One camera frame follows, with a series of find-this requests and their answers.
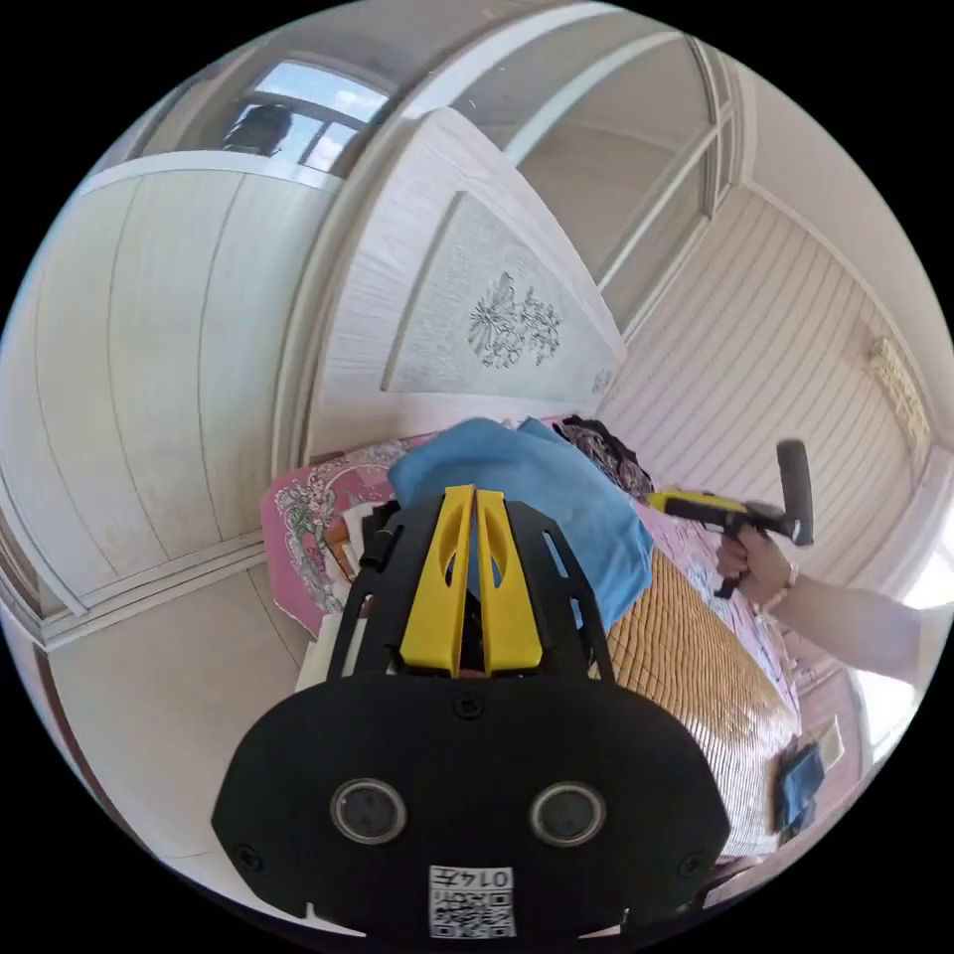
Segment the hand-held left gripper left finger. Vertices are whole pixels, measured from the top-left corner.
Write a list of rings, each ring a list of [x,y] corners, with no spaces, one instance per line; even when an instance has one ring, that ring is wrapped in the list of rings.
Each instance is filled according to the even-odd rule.
[[[459,674],[475,489],[448,487],[437,507],[400,642],[406,667]]]

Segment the person's right hand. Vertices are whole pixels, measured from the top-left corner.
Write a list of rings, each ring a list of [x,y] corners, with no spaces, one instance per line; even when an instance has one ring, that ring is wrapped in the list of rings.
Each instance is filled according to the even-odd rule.
[[[785,599],[798,571],[784,552],[751,526],[734,537],[724,535],[716,552],[723,583],[732,583],[757,613],[766,613]]]

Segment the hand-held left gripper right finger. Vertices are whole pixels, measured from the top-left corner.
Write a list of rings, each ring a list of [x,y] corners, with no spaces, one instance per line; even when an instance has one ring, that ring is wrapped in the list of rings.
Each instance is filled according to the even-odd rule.
[[[485,673],[535,670],[543,648],[503,494],[478,490],[476,520]]]

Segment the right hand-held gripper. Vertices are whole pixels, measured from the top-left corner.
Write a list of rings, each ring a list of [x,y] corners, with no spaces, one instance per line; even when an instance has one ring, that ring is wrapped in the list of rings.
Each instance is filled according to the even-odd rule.
[[[645,495],[645,505],[673,518],[688,520],[705,529],[736,539],[741,527],[752,527],[763,537],[769,533],[804,546],[804,518],[772,505],[743,503],[719,495],[681,489]]]

